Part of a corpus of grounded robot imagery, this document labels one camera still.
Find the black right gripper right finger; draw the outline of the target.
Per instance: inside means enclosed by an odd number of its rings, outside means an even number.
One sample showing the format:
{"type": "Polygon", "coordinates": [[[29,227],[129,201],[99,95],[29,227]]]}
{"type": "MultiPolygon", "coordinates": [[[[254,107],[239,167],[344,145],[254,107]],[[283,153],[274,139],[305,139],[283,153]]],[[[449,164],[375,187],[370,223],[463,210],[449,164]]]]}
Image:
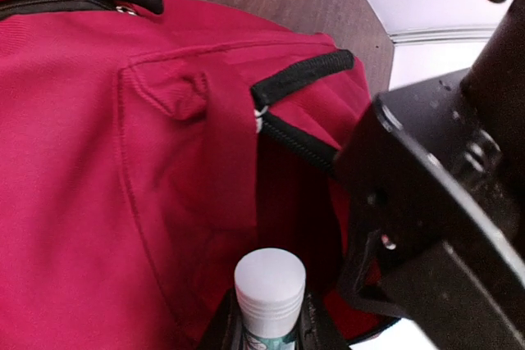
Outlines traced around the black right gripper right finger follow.
{"type": "Polygon", "coordinates": [[[304,295],[296,324],[296,339],[299,350],[349,350],[322,300],[310,290],[304,295]]]}

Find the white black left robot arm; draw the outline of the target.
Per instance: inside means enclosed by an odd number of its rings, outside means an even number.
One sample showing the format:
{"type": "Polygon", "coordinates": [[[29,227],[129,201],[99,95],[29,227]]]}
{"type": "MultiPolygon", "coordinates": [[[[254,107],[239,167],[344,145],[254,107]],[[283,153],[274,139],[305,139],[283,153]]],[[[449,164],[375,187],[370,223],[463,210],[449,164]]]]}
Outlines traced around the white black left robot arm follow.
{"type": "Polygon", "coordinates": [[[524,0],[510,2],[469,69],[378,94],[335,160],[351,197],[340,295],[439,349],[524,346],[524,0]]]}

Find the white green glue stick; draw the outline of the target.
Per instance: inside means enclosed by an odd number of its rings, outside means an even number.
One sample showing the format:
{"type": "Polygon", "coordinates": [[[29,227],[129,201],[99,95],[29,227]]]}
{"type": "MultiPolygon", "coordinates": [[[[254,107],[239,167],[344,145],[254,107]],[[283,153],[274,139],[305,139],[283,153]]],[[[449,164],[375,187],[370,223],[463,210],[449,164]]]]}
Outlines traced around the white green glue stick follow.
{"type": "Polygon", "coordinates": [[[234,273],[243,321],[243,349],[296,349],[306,270],[293,253],[261,248],[246,254],[234,273]]]}

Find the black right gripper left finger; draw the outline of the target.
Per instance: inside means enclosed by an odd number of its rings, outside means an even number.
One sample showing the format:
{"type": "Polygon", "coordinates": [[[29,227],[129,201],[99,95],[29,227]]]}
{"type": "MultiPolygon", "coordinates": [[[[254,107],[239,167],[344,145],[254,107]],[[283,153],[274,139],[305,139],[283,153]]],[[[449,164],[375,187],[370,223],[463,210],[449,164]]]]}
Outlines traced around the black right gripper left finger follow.
{"type": "Polygon", "coordinates": [[[234,290],[228,290],[210,320],[198,350],[240,350],[242,314],[234,290]]]}

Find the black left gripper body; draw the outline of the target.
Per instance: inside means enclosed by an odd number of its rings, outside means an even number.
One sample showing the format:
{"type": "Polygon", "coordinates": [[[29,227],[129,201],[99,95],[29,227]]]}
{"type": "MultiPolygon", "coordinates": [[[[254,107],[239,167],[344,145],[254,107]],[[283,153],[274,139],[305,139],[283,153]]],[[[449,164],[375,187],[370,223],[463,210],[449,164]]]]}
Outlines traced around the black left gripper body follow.
{"type": "Polygon", "coordinates": [[[335,161],[349,191],[338,280],[352,307],[413,320],[440,349],[524,346],[524,205],[463,96],[464,70],[378,94],[335,161]]]}

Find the red backpack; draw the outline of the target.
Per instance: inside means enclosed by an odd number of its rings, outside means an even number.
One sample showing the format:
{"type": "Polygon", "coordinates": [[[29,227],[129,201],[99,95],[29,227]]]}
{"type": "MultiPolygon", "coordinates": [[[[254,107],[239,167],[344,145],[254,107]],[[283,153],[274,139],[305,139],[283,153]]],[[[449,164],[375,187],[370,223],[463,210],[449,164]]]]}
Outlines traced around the red backpack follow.
{"type": "Polygon", "coordinates": [[[195,349],[237,261],[299,256],[344,338],[332,173],[363,63],[201,0],[1,1],[1,346],[195,349]]]}

